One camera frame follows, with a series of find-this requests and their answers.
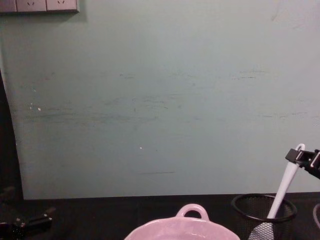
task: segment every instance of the white plastic spoon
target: white plastic spoon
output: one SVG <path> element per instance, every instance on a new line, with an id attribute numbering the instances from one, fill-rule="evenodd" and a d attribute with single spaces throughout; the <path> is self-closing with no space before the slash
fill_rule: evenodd
<path id="1" fill-rule="evenodd" d="M 306 149 L 306 146 L 303 143 L 299 144 L 295 148 L 295 150 L 297 151 L 301 151 L 301 150 L 303 151 L 305 149 Z M 298 168 L 299 168 L 298 164 L 294 164 L 290 161 L 286 165 L 278 192 L 275 195 L 269 214 L 266 217 L 267 219 L 274 219 L 276 217 L 279 207 L 284 199 L 284 196 L 293 178 L 296 175 Z M 274 239 L 275 237 L 274 237 L 273 224 L 271 222 L 263 222 L 258 226 L 256 226 L 252 230 L 248 238 L 248 240 L 274 240 Z"/>

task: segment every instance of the black desk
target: black desk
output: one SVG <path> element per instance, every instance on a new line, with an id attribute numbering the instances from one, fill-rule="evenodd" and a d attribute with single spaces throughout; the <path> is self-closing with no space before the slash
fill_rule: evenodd
<path id="1" fill-rule="evenodd" d="M 230 230 L 235 228 L 235 212 L 228 195 L 112 197 L 59 200 L 25 200 L 15 204 L 26 217 L 56 207 L 49 232 L 27 240 L 123 240 L 133 229 L 151 220 L 173 217 L 186 204 L 202 205 L 212 222 Z M 298 215 L 294 220 L 296 240 L 320 239 L 313 222 L 313 207 L 320 203 L 320 193 L 287 193 Z"/>

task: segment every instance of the light green wall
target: light green wall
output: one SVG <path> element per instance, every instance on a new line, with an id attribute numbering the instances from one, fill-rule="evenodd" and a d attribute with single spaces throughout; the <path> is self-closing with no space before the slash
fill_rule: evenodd
<path id="1" fill-rule="evenodd" d="M 320 147 L 319 1 L 80 2 L 0 18 L 26 199 L 276 192 Z"/>

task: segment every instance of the pink bowl handle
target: pink bowl handle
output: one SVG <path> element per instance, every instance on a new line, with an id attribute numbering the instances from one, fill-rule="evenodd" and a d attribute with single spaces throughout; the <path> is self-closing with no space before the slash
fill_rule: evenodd
<path id="1" fill-rule="evenodd" d="M 180 211 L 176 214 L 176 217 L 184 217 L 187 212 L 196 211 L 201 215 L 202 220 L 209 221 L 209 217 L 207 211 L 198 204 L 188 204 L 180 209 Z"/>

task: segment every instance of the mesh pen holder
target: mesh pen holder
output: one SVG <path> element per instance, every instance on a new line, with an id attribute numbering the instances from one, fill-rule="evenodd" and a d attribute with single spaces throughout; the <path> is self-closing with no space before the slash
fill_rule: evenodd
<path id="1" fill-rule="evenodd" d="M 268 236 L 270 231 L 265 230 L 266 235 L 263 238 L 256 239 L 250 237 L 250 240 L 291 240 L 293 237 L 293 219 L 297 215 L 297 208 L 289 201 L 283 200 L 275 218 L 268 219 L 268 213 L 271 209 L 275 197 L 252 193 L 235 197 L 232 200 L 232 207 L 237 212 L 237 224 L 235 233 L 241 240 L 248 240 L 251 232 L 263 223 L 271 223 L 272 236 Z"/>

